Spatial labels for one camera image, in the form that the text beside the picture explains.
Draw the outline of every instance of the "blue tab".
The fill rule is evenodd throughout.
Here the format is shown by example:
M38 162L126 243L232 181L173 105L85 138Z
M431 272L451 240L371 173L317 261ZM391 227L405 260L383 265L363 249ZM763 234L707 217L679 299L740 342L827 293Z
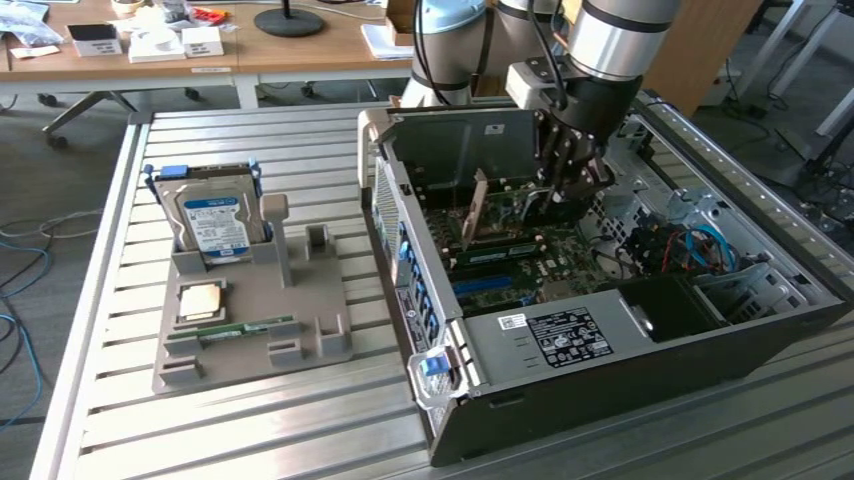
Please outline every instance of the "blue tab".
M440 373L448 373L448 370L451 370L451 364L448 363L448 359L444 355L425 358L421 361L421 372L427 377L439 375Z
M158 180L169 180L173 178L185 178L189 167L186 165L169 165L160 169Z

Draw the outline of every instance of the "paper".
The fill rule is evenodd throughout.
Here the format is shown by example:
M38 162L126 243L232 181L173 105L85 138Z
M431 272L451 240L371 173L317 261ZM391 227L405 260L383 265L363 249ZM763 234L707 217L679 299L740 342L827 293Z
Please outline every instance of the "paper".
M52 53L58 53L58 48L56 48L54 45L37 48L10 48L9 52L12 52L14 58L33 58L42 57L44 55L49 55Z
M385 25L361 25L361 35L371 49L371 55L377 60L412 58L412 47L395 46Z

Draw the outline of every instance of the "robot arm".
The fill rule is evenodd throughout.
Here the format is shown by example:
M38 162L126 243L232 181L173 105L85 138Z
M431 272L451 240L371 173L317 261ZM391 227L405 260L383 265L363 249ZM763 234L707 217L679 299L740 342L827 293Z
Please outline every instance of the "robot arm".
M584 0L565 55L509 66L507 92L520 108L536 110L537 176L551 187L543 211L583 204L613 183L601 161L607 139L628 112L679 3Z
M572 221L613 183L601 159L607 139L680 5L679 0L583 0L565 54L553 58L543 31L556 2L500 0L489 12L485 0L416 0L416 57L401 99L403 107L467 103L469 76L509 67L507 92L519 108L536 112L533 160L548 187L529 210L533 222Z

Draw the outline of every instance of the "aluminum extrusion table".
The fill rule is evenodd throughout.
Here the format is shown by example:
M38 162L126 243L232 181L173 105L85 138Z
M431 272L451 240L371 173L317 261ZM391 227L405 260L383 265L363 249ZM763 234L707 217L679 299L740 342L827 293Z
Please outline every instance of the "aluminum extrusion table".
M162 113L128 127L32 478L699 479L850 472L851 318L792 345L743 381L473 461L428 466L356 200L356 115L377 105ZM705 142L688 124L671 121L680 135ZM728 178L768 202L768 215L851 284L850 257L707 145ZM261 163L265 191L288 193L289 229L326 222L340 236L356 357L157 397L150 375L172 234L138 172L145 163L249 157ZM696 180L672 154L655 161L680 184Z

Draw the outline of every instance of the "motherboard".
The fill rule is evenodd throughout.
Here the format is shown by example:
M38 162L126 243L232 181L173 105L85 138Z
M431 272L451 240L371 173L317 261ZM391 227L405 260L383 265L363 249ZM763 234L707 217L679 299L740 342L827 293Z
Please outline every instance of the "motherboard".
M497 192L484 192L492 188ZM612 256L575 226L528 224L543 193L531 182L499 179L480 181L468 195L432 192L437 202L424 197L425 205L451 201L424 208L424 218L465 316L585 295L619 276L616 262L605 272L596 261ZM471 204L453 206L460 197Z

